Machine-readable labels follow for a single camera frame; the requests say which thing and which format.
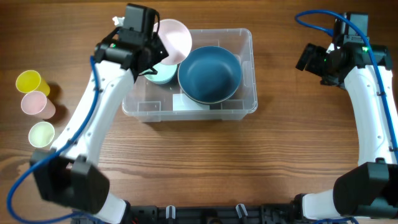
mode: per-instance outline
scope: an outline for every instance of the light green cup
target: light green cup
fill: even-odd
[[[33,147],[45,147],[54,139],[55,130],[52,124],[42,121],[39,122],[29,131],[29,143]]]

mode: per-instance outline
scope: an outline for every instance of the light green bowl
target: light green bowl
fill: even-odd
[[[145,78],[155,84],[166,84],[174,77],[175,73],[177,72],[177,65],[163,65],[161,63],[158,63],[154,66],[154,69],[157,70],[157,74],[144,75]]]

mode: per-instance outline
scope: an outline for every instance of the pink bowl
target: pink bowl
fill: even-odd
[[[175,19],[160,21],[159,38],[162,40],[169,56],[161,61],[164,65],[176,65],[181,63],[192,48],[192,36],[188,28]]]
[[[50,119],[55,114],[54,104],[41,91],[26,94],[21,101],[21,109],[25,114],[41,119]]]

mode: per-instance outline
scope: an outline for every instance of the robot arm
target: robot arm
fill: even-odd
[[[344,16],[366,31],[367,15],[347,13]],[[323,85],[339,86],[348,91],[358,130],[359,167],[338,178],[332,190],[298,195],[295,203],[302,208],[303,218],[308,220],[353,216],[397,218],[396,149],[392,146],[381,98],[386,95],[392,125],[397,129],[391,57],[387,47],[372,46],[385,86],[385,93],[382,93],[368,49],[355,33],[342,27],[346,24],[337,20],[337,34],[328,50],[308,44],[296,68],[303,70],[305,67],[320,76]]]
[[[96,46],[94,59],[99,97],[95,111],[69,149],[34,171],[44,200],[88,212],[107,223],[121,223],[129,204],[109,191],[109,180],[96,165],[104,137],[124,96],[133,88],[140,73],[150,68],[152,72],[145,74],[156,74],[152,67],[169,56],[157,32],[152,32],[155,16],[159,20],[159,13],[154,9],[128,4],[123,26],[115,28]],[[96,88],[91,74],[67,127],[49,152],[35,150],[31,165],[70,141],[90,110]]]
[[[379,71],[386,86],[386,96],[390,105],[390,114],[394,129],[398,129],[397,110],[392,95],[392,71],[379,66]],[[384,158],[387,164],[396,164],[388,130],[386,115],[383,110],[380,89],[372,65],[364,68],[354,67],[344,80],[345,87],[354,108],[356,128],[359,138],[358,165]]]

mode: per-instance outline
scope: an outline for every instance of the yellow cup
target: yellow cup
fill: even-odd
[[[47,82],[34,70],[22,72],[16,81],[17,89],[21,93],[30,93],[32,91],[41,91],[46,96],[50,94],[50,87]]]

